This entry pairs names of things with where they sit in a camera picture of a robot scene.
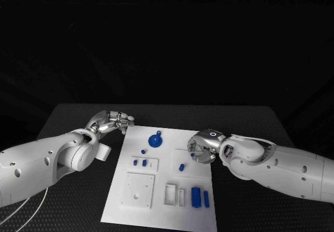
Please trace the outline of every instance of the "cable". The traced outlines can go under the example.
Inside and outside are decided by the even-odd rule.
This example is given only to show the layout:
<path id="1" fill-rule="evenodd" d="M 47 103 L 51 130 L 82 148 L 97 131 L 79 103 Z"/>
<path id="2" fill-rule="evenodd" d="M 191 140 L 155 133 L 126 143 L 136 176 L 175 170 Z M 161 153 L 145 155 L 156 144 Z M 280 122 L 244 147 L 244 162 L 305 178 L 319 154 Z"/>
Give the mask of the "cable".
<path id="1" fill-rule="evenodd" d="M 7 219 L 15 214 L 15 212 L 20 210 L 20 208 L 24 206 L 25 202 L 28 201 L 30 198 L 25 199 L 23 204 L 18 206 L 17 210 L 12 212 L 12 214 L 0 222 L 0 225 L 7 221 Z"/>
<path id="2" fill-rule="evenodd" d="M 253 139 L 253 140 L 257 140 L 257 141 L 262 141 L 270 145 L 276 145 L 273 142 L 264 140 L 264 139 L 257 139 L 257 138 L 251 138 L 251 137 L 244 137 L 244 136 L 240 136 L 240 135 L 236 135 L 236 134 L 231 134 L 231 136 L 236 136 L 236 137 L 240 137 L 240 138 L 244 138 L 244 139 Z"/>
<path id="3" fill-rule="evenodd" d="M 48 189 L 48 188 L 46 188 L 44 195 L 43 195 L 43 200 L 44 200 L 44 197 L 46 197 L 47 189 Z M 18 231 L 21 230 L 21 228 L 25 226 L 25 224 L 28 223 L 28 221 L 33 219 L 33 216 L 31 216 L 31 218 L 27 220 L 27 222 L 24 223 L 24 225 L 17 229 L 15 232 L 18 232 Z"/>

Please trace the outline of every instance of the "white robotic arm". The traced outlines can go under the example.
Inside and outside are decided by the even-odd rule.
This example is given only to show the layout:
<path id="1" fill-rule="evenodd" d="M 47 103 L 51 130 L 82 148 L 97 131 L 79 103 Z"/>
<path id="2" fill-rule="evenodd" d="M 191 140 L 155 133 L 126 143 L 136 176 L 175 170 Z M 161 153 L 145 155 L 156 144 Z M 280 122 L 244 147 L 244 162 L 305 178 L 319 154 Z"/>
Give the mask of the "white robotic arm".
<path id="1" fill-rule="evenodd" d="M 262 146 L 254 140 L 266 142 Z M 277 146 L 272 142 L 203 130 L 188 140 L 187 150 L 203 150 L 192 160 L 205 164 L 214 154 L 231 174 L 289 196 L 334 203 L 334 161 L 310 152 Z"/>
<path id="2" fill-rule="evenodd" d="M 100 111 L 84 129 L 11 147 L 0 152 L 0 207 L 37 194 L 59 179 L 82 171 L 93 158 L 105 161 L 110 148 L 99 143 L 103 134 L 133 126 L 120 112 Z"/>

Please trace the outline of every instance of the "dark backdrop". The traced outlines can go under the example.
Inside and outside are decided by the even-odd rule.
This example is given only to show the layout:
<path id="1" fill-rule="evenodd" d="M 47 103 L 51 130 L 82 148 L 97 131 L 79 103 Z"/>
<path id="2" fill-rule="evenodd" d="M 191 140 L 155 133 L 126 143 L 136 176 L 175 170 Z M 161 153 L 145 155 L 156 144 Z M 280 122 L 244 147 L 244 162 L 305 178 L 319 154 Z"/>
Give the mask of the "dark backdrop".
<path id="1" fill-rule="evenodd" d="M 61 102 L 267 105 L 295 146 L 334 158 L 332 10 L 328 1 L 0 1 L 0 149 L 36 138 Z"/>

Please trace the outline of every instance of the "black table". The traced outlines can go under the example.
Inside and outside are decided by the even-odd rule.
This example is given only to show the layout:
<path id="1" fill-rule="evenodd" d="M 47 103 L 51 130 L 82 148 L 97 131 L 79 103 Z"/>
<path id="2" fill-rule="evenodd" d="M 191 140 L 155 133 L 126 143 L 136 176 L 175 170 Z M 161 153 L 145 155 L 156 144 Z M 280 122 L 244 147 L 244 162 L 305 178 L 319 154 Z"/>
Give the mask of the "black table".
<path id="1" fill-rule="evenodd" d="M 100 110 L 120 111 L 135 117 L 135 125 L 200 131 L 214 129 L 293 146 L 273 111 L 266 106 L 60 104 L 53 110 L 37 139 L 82 128 Z M 41 208 L 23 232 L 43 231 L 165 231 L 162 229 L 100 223 L 100 216 L 120 152 L 123 135 L 113 131 L 102 139 L 112 147 L 105 162 L 93 160 L 82 171 L 64 176 L 48 188 Z M 211 163 L 215 221 L 218 231 L 334 231 L 334 207 L 308 201 L 240 180 L 217 159 Z M 18 229 L 43 198 L 31 197 L 0 231 Z M 0 208 L 0 220 L 21 203 Z"/>

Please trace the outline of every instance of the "round hole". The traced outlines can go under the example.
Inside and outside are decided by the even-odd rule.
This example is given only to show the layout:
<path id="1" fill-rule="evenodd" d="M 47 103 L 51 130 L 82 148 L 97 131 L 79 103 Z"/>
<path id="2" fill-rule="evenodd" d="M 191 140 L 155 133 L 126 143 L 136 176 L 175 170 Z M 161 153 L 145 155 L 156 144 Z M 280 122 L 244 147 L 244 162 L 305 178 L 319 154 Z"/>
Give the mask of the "round hole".
<path id="1" fill-rule="evenodd" d="M 305 173 L 306 171 L 308 171 L 308 167 L 306 167 L 306 166 L 302 166 L 300 172 Z"/>
<path id="2" fill-rule="evenodd" d="M 43 161 L 44 161 L 44 164 L 48 166 L 48 164 L 50 164 L 50 159 L 48 159 L 48 157 L 44 157 Z"/>
<path id="3" fill-rule="evenodd" d="M 21 175 L 21 170 L 20 170 L 20 169 L 15 169 L 14 174 L 15 174 L 15 177 L 20 177 L 20 175 Z"/>

